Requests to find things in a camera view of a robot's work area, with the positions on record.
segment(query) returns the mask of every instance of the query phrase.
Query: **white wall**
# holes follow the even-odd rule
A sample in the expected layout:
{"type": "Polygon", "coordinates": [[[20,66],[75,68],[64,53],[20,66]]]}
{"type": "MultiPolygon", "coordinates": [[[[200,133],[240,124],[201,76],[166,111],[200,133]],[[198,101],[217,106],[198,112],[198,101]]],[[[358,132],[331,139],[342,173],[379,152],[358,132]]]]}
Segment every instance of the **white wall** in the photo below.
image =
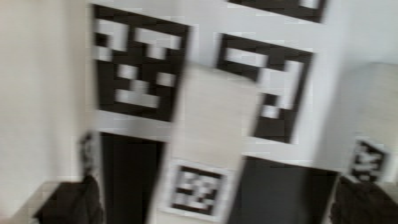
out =
{"type": "Polygon", "coordinates": [[[82,177],[79,139],[95,105],[86,9],[84,1],[0,2],[0,220],[47,181],[82,177]]]}
{"type": "MultiPolygon", "coordinates": [[[[221,33],[315,53],[294,144],[249,138],[246,154],[304,166],[345,170],[359,106],[352,102],[359,93],[351,89],[361,81],[351,73],[368,62],[398,60],[398,28],[391,25],[397,1],[329,1],[320,24],[242,7],[226,0],[93,2],[194,27],[189,60],[203,65],[216,65],[221,33]]],[[[123,115],[112,114],[111,120],[118,119],[127,120],[123,115]]],[[[127,123],[125,126],[114,123],[100,128],[128,132],[127,123]]]]}
{"type": "Polygon", "coordinates": [[[349,7],[351,22],[338,70],[340,88],[329,106],[324,137],[319,143],[319,148],[326,151],[319,163],[335,164],[343,171],[352,159],[358,115],[372,78],[367,71],[368,64],[398,63],[398,27],[393,25],[398,18],[398,2],[354,0],[349,7]]]}

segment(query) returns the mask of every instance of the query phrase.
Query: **wall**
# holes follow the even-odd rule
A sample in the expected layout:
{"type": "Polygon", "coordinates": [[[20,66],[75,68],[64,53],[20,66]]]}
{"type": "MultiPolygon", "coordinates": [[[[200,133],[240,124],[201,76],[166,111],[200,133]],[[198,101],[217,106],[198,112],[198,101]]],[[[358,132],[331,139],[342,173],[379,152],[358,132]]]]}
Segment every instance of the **wall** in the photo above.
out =
{"type": "MultiPolygon", "coordinates": [[[[0,220],[48,181],[82,178],[79,140],[93,123],[86,9],[84,1],[0,3],[0,220]]],[[[17,218],[32,215],[43,195],[17,218]]]]}
{"type": "Polygon", "coordinates": [[[347,170],[352,159],[358,114],[365,104],[372,62],[398,63],[398,28],[391,25],[397,17],[397,1],[352,1],[352,16],[343,46],[340,83],[324,128],[319,148],[327,152],[324,159],[340,170],[347,170]]]}

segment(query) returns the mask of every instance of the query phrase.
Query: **white square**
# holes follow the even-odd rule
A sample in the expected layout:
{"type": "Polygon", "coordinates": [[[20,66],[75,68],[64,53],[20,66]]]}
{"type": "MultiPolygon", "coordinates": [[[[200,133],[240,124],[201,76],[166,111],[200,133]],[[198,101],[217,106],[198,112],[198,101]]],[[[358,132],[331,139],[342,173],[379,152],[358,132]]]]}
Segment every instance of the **white square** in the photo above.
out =
{"type": "Polygon", "coordinates": [[[228,61],[262,68],[267,65],[267,59],[269,59],[267,55],[235,48],[228,48],[226,52],[228,61]]]}
{"type": "Polygon", "coordinates": [[[96,32],[109,35],[109,48],[118,51],[127,51],[128,43],[128,25],[109,21],[105,19],[96,20],[96,32]]]}
{"type": "Polygon", "coordinates": [[[320,0],[301,0],[299,5],[311,8],[311,9],[319,9],[319,4],[320,4],[320,0]]]}
{"type": "Polygon", "coordinates": [[[157,77],[157,84],[162,86],[175,86],[175,81],[176,81],[176,75],[160,72],[159,77],[157,77]]]}
{"type": "Polygon", "coordinates": [[[269,117],[272,119],[279,118],[279,108],[271,105],[263,105],[262,117],[269,117]]]}
{"type": "Polygon", "coordinates": [[[137,67],[130,65],[120,65],[118,76],[127,79],[137,79],[137,67]]]}
{"type": "Polygon", "coordinates": [[[112,60],[112,52],[107,47],[96,47],[96,60],[100,60],[100,61],[112,60]]]}
{"type": "Polygon", "coordinates": [[[166,59],[166,48],[157,47],[155,45],[150,45],[146,55],[150,58],[157,58],[159,60],[164,60],[166,59]]]}

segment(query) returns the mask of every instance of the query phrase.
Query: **black surface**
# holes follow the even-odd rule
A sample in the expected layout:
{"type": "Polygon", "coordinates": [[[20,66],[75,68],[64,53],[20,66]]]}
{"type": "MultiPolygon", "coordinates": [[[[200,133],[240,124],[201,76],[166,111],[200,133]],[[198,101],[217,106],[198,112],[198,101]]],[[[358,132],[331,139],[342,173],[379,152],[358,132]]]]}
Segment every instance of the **black surface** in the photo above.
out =
{"type": "Polygon", "coordinates": [[[164,143],[102,133],[107,223],[144,224],[164,143]]]}
{"type": "Polygon", "coordinates": [[[299,0],[230,0],[230,2],[320,23],[329,0],[319,1],[315,9],[301,6],[299,0]]]}
{"type": "Polygon", "coordinates": [[[398,205],[374,183],[342,178],[331,220],[333,224],[398,223],[398,205]]]}
{"type": "Polygon", "coordinates": [[[100,187],[93,176],[86,177],[82,183],[61,183],[36,217],[41,224],[100,224],[104,222],[100,187]]]}
{"type": "MultiPolygon", "coordinates": [[[[303,95],[308,84],[313,53],[224,34],[221,51],[219,51],[217,68],[235,73],[237,75],[242,75],[255,82],[258,81],[262,68],[226,60],[228,48],[267,55],[269,57],[267,68],[274,70],[285,71],[287,61],[295,61],[303,63],[303,73],[299,77],[299,86],[292,102],[294,108],[290,110],[281,108],[279,117],[276,119],[262,117],[258,115],[256,127],[253,132],[255,137],[290,143],[294,137],[297,115],[303,106],[303,95]]],[[[263,98],[265,98],[263,105],[274,105],[278,95],[263,93],[263,98]]]]}
{"type": "Polygon", "coordinates": [[[338,173],[247,157],[228,224],[320,224],[338,173]]]}
{"type": "MultiPolygon", "coordinates": [[[[112,61],[96,60],[98,71],[98,99],[100,110],[134,115],[155,120],[171,121],[176,104],[178,89],[184,81],[184,63],[187,54],[189,26],[121,11],[105,6],[95,5],[95,19],[104,19],[128,25],[127,51],[112,50],[112,61]],[[180,49],[168,49],[166,60],[148,57],[146,43],[136,41],[137,28],[144,28],[182,38],[180,49]],[[116,90],[130,90],[130,79],[118,77],[120,65],[139,68],[139,80],[150,83],[150,94],[160,97],[159,108],[116,101],[116,90]],[[157,84],[157,74],[164,72],[176,75],[175,87],[157,84]]],[[[107,35],[95,34],[96,46],[107,46],[107,35]]]]}

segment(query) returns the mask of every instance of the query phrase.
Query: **black panel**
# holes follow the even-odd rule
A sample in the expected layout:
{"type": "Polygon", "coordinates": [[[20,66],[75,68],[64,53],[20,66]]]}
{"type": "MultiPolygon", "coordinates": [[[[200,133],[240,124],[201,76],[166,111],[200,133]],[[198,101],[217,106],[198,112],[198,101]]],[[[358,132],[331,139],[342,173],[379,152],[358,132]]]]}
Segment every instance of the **black panel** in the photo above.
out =
{"type": "Polygon", "coordinates": [[[247,157],[228,224],[320,224],[338,173],[247,157]]]}
{"type": "Polygon", "coordinates": [[[111,59],[96,60],[100,110],[162,121],[171,121],[178,89],[184,80],[182,69],[187,53],[189,26],[137,13],[95,5],[95,32],[96,46],[104,47],[111,52],[111,59]],[[116,38],[120,34],[111,37],[111,35],[98,33],[96,22],[100,19],[123,26],[127,25],[128,32],[127,37],[123,37],[127,39],[125,51],[114,49],[111,46],[111,39],[116,38]],[[180,38],[178,49],[166,48],[164,59],[157,59],[148,56],[152,44],[139,42],[136,39],[139,28],[180,38]],[[128,65],[137,68],[137,78],[134,80],[118,77],[121,65],[128,65]],[[176,78],[173,86],[166,86],[157,83],[160,73],[173,74],[176,78]],[[157,107],[120,102],[116,100],[116,90],[132,91],[130,83],[134,81],[146,82],[150,86],[148,95],[159,98],[157,107]]]}
{"type": "Polygon", "coordinates": [[[107,223],[146,223],[164,143],[102,133],[107,223]]]}
{"type": "Polygon", "coordinates": [[[333,224],[397,224],[398,205],[379,186],[342,178],[333,212],[333,224]]]}
{"type": "Polygon", "coordinates": [[[301,0],[230,0],[230,2],[320,23],[329,0],[319,0],[315,9],[301,6],[301,0]]]}
{"type": "MultiPolygon", "coordinates": [[[[283,108],[279,109],[278,118],[258,116],[258,123],[256,123],[255,133],[253,133],[253,136],[258,138],[290,143],[292,137],[294,137],[297,115],[299,115],[299,110],[303,105],[303,95],[304,95],[304,89],[306,89],[306,83],[308,83],[313,53],[224,34],[221,51],[219,51],[217,68],[235,73],[237,75],[242,75],[255,82],[258,82],[260,72],[263,68],[246,65],[242,63],[237,63],[233,61],[228,61],[226,59],[228,49],[239,49],[260,55],[265,55],[269,57],[269,61],[263,68],[285,71],[288,61],[303,63],[303,71],[299,74],[301,77],[299,77],[299,82],[295,87],[297,91],[295,91],[295,97],[292,102],[294,107],[290,110],[283,108]]],[[[263,93],[263,98],[265,100],[262,105],[271,105],[271,103],[276,102],[278,96],[269,93],[263,93]]]]}

